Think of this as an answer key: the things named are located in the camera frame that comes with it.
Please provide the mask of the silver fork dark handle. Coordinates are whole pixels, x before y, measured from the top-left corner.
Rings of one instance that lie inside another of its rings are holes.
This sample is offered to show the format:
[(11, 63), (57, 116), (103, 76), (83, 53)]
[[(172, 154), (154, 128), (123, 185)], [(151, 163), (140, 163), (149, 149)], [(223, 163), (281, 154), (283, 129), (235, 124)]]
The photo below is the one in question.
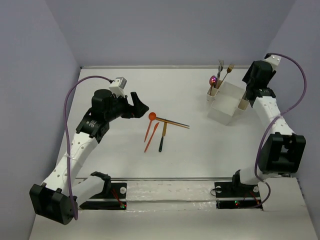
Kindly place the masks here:
[(219, 81), (220, 81), (220, 76), (221, 76), (221, 72), (223, 71), (223, 68), (224, 68), (224, 60), (223, 59), (219, 59), (218, 60), (218, 72), (217, 72), (217, 83), (216, 83), (216, 88), (219, 87)]

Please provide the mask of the gold fork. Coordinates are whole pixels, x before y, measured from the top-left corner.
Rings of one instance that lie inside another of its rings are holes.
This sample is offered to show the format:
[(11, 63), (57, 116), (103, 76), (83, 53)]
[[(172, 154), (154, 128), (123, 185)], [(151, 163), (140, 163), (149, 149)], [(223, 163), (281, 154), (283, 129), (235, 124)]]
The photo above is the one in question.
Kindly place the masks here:
[(233, 63), (231, 63), (231, 64), (227, 67), (225, 76), (223, 77), (222, 80), (220, 80), (219, 84), (217, 85), (218, 88), (222, 85), (222, 83), (223, 83), (224, 80), (226, 79), (227, 75), (233, 70), (234, 67), (235, 67), (235, 65), (234, 65)]

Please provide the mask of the iridescent spoon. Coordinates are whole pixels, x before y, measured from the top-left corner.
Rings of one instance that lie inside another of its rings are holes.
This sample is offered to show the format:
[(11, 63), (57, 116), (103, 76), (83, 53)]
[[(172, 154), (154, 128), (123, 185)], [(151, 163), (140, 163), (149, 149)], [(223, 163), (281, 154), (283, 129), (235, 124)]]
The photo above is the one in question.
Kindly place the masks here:
[(218, 81), (218, 79), (215, 75), (210, 77), (210, 79), (209, 79), (209, 85), (210, 85), (209, 95), (211, 95), (212, 89), (215, 88), (217, 81)]

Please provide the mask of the orange spoon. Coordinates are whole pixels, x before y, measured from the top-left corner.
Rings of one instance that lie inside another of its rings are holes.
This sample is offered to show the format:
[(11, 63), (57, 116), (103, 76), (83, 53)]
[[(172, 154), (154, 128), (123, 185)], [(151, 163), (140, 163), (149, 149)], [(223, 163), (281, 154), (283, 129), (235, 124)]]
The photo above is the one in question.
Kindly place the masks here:
[(152, 122), (156, 119), (156, 117), (157, 117), (157, 115), (155, 112), (150, 112), (148, 115), (149, 124), (148, 124), (147, 130), (146, 130), (146, 133), (145, 133), (144, 142), (147, 140), (147, 137), (148, 137), (148, 134), (150, 131), (150, 127), (152, 125)]

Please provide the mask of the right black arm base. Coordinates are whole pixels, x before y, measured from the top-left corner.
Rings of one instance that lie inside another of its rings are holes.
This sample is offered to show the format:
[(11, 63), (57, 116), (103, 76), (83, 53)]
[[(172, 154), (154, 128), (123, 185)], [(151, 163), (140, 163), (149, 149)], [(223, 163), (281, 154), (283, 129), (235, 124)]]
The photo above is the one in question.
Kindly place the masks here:
[(263, 208), (257, 185), (235, 186), (231, 181), (218, 181), (214, 183), (210, 194), (215, 197), (219, 210)]

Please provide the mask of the gold knife dark handle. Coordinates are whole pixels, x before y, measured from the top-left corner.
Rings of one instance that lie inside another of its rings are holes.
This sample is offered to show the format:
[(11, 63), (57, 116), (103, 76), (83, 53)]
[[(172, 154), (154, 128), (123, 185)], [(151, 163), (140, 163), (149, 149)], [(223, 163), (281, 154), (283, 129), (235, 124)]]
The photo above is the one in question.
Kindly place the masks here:
[(167, 132), (167, 123), (165, 122), (163, 124), (163, 129), (162, 129), (162, 135), (161, 135), (161, 139), (160, 139), (160, 144), (159, 144), (159, 148), (158, 151), (161, 153), (163, 150), (163, 143), (164, 143), (164, 138), (166, 136), (166, 132)]

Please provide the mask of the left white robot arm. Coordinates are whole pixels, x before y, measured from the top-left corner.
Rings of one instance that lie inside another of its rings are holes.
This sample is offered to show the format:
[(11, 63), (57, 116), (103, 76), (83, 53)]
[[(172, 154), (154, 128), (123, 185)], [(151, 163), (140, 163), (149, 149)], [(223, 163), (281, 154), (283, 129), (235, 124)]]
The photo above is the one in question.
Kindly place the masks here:
[(29, 196), (34, 212), (52, 221), (67, 225), (78, 218), (79, 207), (94, 195), (104, 198), (111, 191), (111, 177), (95, 171), (83, 182), (73, 185), (83, 164), (110, 129), (110, 122), (141, 118), (149, 107), (131, 92), (133, 104), (127, 96), (117, 97), (108, 89), (99, 89), (91, 99), (91, 108), (76, 128), (73, 139), (67, 140), (67, 151), (51, 174), (40, 184), (34, 184)]

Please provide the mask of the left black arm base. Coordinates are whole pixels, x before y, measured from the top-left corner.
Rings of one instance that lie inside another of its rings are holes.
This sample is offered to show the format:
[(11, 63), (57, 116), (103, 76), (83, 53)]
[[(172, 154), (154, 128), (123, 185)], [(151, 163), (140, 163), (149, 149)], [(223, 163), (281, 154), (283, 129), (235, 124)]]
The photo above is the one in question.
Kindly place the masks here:
[(79, 207), (82, 210), (124, 211), (127, 209), (127, 183), (111, 181), (102, 192), (92, 196)]

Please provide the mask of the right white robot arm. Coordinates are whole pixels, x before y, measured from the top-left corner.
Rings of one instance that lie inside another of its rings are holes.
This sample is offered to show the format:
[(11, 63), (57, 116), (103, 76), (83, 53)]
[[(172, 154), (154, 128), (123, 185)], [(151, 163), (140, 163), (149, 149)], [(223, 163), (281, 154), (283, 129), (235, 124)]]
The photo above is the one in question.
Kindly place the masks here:
[(306, 139), (297, 135), (284, 118), (298, 104), (280, 111), (275, 92), (268, 86), (282, 58), (281, 54), (268, 53), (263, 60), (254, 61), (242, 79), (246, 84), (245, 99), (257, 113), (264, 133), (253, 166), (239, 169), (232, 177), (230, 190), (235, 196), (242, 196), (249, 186), (299, 169)]

